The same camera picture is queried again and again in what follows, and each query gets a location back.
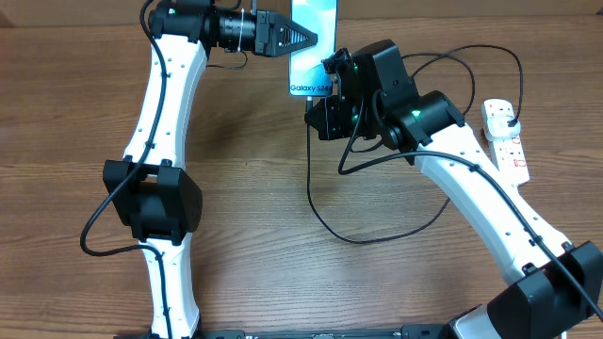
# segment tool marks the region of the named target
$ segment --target power strip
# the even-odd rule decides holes
[[[492,162],[498,171],[513,186],[520,186],[530,180],[526,155],[524,154],[518,123],[508,128],[507,121],[514,118],[513,105],[501,99],[486,100],[481,106],[483,130],[490,146]]]

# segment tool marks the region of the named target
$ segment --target wooden surface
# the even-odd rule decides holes
[[[230,7],[236,0],[219,0]],[[0,0],[0,27],[137,24],[142,0]],[[251,0],[243,0],[249,9]],[[259,0],[287,16],[291,0]],[[340,19],[595,15],[601,0],[339,0]]]
[[[353,51],[391,38],[402,53],[476,42],[516,51],[526,72],[522,138],[532,176],[522,195],[576,244],[602,247],[601,19],[342,21],[338,44]],[[105,160],[121,157],[138,120],[148,41],[136,26],[12,28],[0,30],[0,45],[0,337],[146,331],[152,304],[142,255],[91,258],[79,235],[106,195]],[[516,103],[516,66],[497,51],[458,57],[477,76],[468,121],[480,133],[483,100]],[[220,50],[210,61],[237,62]],[[343,244],[322,228],[305,199],[303,99],[287,94],[287,63],[252,57],[242,72],[209,70],[197,92],[187,172],[204,191],[192,251],[204,329],[445,322],[501,292],[492,257],[454,206],[425,232],[382,245]],[[459,107],[468,101],[470,83],[456,64],[430,66],[417,82],[422,93],[440,89]],[[445,200],[402,161],[340,177],[344,141],[312,137],[316,206],[346,236],[409,231]],[[90,234],[98,250],[132,243],[113,207]],[[590,320],[570,338],[602,334]]]

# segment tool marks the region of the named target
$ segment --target wall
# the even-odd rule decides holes
[[[228,6],[234,0],[222,0]],[[290,11],[290,0],[258,0]],[[0,0],[0,26],[135,24],[142,0]],[[243,0],[248,7],[250,0]],[[595,14],[602,0],[340,0],[341,19]]]

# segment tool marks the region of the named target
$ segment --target phone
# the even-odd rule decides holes
[[[337,3],[338,0],[291,0],[291,20],[318,34],[316,46],[291,53],[291,95],[320,97],[333,93],[333,81],[321,61],[335,50]]]

